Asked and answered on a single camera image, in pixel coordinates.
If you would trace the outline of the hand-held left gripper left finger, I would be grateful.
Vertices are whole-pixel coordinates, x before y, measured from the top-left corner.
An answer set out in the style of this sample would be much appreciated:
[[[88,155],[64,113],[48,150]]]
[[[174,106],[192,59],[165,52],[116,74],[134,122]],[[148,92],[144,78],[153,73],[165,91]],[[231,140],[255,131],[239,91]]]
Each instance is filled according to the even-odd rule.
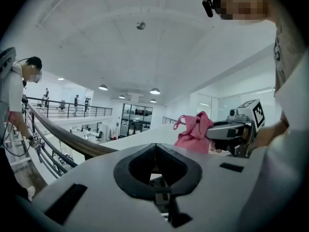
[[[145,145],[91,158],[45,187],[33,204],[45,212],[73,184],[87,187],[64,223],[76,232],[169,232],[153,202],[124,193],[114,180],[115,165]]]

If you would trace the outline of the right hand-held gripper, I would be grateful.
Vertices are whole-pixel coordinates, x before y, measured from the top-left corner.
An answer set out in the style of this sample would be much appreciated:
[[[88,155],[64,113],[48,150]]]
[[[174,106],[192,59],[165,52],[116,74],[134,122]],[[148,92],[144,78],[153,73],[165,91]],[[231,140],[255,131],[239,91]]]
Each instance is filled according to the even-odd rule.
[[[265,124],[265,115],[259,99],[247,101],[229,111],[226,120],[215,122],[205,137],[215,141],[217,148],[234,157],[248,156],[248,146]]]

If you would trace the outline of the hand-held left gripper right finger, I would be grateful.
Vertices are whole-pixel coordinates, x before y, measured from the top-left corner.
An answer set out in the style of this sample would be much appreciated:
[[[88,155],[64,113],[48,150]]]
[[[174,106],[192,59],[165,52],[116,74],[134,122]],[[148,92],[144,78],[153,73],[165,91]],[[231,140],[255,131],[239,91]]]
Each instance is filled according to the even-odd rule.
[[[262,148],[248,159],[172,149],[197,162],[202,179],[190,194],[176,198],[180,212],[192,220],[178,228],[157,221],[156,232],[255,232],[261,227],[249,201],[263,165]]]

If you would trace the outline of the pink cloth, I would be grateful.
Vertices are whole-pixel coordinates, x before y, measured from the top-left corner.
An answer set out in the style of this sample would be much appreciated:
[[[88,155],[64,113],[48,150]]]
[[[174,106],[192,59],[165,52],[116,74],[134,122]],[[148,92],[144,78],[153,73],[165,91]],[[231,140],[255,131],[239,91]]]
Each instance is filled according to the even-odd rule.
[[[186,129],[178,134],[178,139],[174,146],[208,154],[211,141],[206,138],[205,134],[213,126],[213,122],[209,119],[208,115],[204,111],[201,111],[196,116],[182,115],[174,124],[174,130],[181,125],[182,119],[184,119]]]

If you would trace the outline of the dark wooden handrail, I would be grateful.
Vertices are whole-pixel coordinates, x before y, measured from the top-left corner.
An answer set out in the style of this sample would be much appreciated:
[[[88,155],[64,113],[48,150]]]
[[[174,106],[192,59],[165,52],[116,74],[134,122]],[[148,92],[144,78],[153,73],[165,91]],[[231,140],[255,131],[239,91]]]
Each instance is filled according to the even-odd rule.
[[[32,150],[29,155],[42,179],[48,185],[81,164],[80,160],[74,160],[69,156],[69,153],[64,153],[60,147],[54,145],[50,141],[52,137],[56,138],[60,144],[64,144],[69,149],[84,156],[85,160],[116,151],[65,130],[40,112],[37,112],[29,104],[25,107],[24,121],[29,125],[33,133],[38,134],[42,145],[41,152],[37,153],[36,150]]]

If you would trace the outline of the person's right forearm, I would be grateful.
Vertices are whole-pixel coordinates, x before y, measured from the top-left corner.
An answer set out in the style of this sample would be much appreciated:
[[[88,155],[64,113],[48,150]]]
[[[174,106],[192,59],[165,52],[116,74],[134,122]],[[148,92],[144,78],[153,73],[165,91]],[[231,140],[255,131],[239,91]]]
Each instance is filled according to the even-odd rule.
[[[248,150],[269,145],[274,138],[284,134],[288,127],[288,120],[282,111],[280,120],[276,124],[270,127],[262,127],[258,131],[255,140],[248,146]]]

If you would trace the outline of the person's right hand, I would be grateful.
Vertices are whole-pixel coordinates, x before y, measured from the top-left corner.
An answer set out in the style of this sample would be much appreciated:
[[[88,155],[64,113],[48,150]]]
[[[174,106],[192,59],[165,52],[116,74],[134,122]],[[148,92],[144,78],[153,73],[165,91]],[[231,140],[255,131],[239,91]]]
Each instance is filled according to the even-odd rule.
[[[211,141],[209,151],[211,151],[213,153],[221,153],[222,152],[221,149],[216,148],[215,141]]]

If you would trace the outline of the frosted glass partition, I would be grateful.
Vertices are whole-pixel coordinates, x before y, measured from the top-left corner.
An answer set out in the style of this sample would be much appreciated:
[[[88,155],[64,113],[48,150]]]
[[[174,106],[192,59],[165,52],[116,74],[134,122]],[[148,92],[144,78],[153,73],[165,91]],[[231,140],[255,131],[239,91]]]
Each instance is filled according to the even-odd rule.
[[[220,98],[202,92],[195,92],[191,94],[191,97],[194,99],[193,107],[196,113],[204,111],[214,122],[226,119],[231,109],[254,99],[259,99],[261,102],[266,117],[266,126],[279,121],[282,112],[281,106],[275,101],[274,90],[270,87]]]

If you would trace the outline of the long black metal balustrade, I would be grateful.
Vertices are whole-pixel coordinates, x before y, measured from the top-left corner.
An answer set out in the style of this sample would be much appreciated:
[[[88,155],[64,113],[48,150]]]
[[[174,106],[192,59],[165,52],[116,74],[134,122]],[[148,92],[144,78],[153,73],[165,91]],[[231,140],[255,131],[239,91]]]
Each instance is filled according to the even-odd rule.
[[[65,112],[59,112],[59,104],[61,101],[50,101],[48,107],[45,107],[45,99],[41,98],[32,98],[27,97],[29,105],[31,105],[37,112],[40,112],[47,118],[73,118],[73,117],[102,117],[102,116],[111,116],[112,108],[109,107],[97,107],[88,105],[87,112],[84,112],[84,104],[78,102],[78,112],[76,116],[73,116],[74,112],[74,103],[66,103]]]

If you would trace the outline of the black-framed glass room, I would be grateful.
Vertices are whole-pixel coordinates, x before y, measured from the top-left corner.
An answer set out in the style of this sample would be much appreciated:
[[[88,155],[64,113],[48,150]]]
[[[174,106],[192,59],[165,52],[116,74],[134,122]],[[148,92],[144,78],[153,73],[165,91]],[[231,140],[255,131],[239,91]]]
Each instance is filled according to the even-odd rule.
[[[120,137],[148,131],[151,127],[152,114],[152,107],[125,103],[122,110]]]

